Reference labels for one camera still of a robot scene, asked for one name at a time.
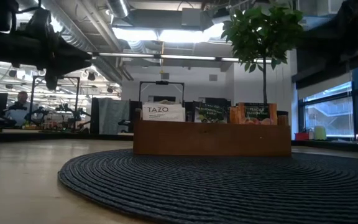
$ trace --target plant stem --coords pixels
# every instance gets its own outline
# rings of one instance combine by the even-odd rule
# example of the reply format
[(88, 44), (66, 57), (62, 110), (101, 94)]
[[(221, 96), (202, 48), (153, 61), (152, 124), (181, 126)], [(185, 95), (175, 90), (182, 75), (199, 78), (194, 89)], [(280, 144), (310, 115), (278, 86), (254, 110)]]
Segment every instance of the plant stem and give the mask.
[(266, 57), (264, 57), (264, 104), (267, 104), (267, 93), (266, 93)]

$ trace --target potted plant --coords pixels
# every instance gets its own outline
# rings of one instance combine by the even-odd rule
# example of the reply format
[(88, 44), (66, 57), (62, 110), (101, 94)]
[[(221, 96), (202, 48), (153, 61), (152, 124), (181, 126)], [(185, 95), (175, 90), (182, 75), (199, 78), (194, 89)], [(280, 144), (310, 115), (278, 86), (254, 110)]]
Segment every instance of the potted plant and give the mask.
[(302, 12), (285, 4), (272, 4), (269, 15), (261, 7), (248, 9), (243, 13), (236, 10), (230, 21), (225, 21), (221, 38), (232, 42), (233, 56), (239, 59), (244, 70), (253, 72), (256, 67), (263, 72), (264, 103), (266, 94), (266, 59), (271, 59), (272, 69), (287, 63), (286, 51), (294, 49), (303, 33), (299, 25)]

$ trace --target metal frame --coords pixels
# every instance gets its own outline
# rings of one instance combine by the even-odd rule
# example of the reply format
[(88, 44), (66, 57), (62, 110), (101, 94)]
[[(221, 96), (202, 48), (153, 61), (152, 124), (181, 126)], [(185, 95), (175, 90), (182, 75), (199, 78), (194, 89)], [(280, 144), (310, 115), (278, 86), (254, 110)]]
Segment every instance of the metal frame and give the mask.
[[(324, 98), (311, 100), (311, 101), (304, 101), (303, 99), (298, 102), (298, 127), (301, 131), (305, 127), (305, 106), (313, 105), (316, 103), (323, 103), (332, 100), (338, 100), (342, 98), (351, 97), (352, 98), (352, 107), (353, 107), (353, 129), (354, 129), (354, 139), (356, 138), (356, 134), (358, 134), (358, 68), (351, 70), (352, 72), (352, 90), (350, 93), (338, 93), (336, 95), (327, 96)], [(328, 139), (347, 139), (344, 137), (335, 137), (335, 138), (328, 138)]]
[[(139, 84), (139, 102), (141, 102), (141, 96), (142, 96), (142, 84), (143, 83), (154, 83), (156, 85), (162, 85), (162, 84), (158, 84), (161, 81), (156, 81), (156, 82), (140, 82)], [(169, 84), (179, 84), (182, 86), (182, 91), (181, 91), (181, 103), (182, 106), (185, 107), (185, 83), (180, 83), (180, 82), (166, 82), (167, 85)]]
[[(34, 90), (35, 90), (35, 80), (37, 78), (45, 78), (44, 76), (40, 76), (40, 75), (35, 75), (32, 77), (32, 86), (31, 86), (31, 97), (30, 97), (30, 113), (32, 112), (32, 103), (34, 101)], [(80, 92), (80, 80), (81, 78), (80, 77), (64, 77), (64, 78), (73, 78), (73, 79), (77, 79), (77, 89), (76, 89), (76, 95), (75, 95), (75, 111), (77, 111), (77, 106), (78, 106), (78, 94)], [(75, 132), (75, 129), (76, 129), (76, 125), (75, 125), (75, 122), (73, 124), (73, 132)]]

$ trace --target tazo logo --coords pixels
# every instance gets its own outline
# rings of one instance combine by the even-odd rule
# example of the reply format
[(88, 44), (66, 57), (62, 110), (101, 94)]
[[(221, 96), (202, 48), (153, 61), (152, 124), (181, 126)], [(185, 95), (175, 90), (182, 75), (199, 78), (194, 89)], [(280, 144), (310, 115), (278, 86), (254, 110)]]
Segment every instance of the tazo logo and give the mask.
[(149, 109), (149, 112), (168, 112), (169, 111), (169, 109), (166, 108), (166, 107), (163, 107), (163, 108), (161, 108), (161, 107), (158, 107), (158, 108), (148, 107), (148, 109)]

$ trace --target air vent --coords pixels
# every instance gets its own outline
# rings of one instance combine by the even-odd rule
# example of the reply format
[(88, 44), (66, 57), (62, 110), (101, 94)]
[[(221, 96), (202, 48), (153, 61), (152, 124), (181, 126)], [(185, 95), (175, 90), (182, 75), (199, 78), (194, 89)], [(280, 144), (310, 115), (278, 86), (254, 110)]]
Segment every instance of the air vent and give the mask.
[(209, 80), (211, 82), (216, 82), (218, 80), (218, 75), (209, 75)]
[(169, 80), (169, 73), (161, 73), (161, 80)]

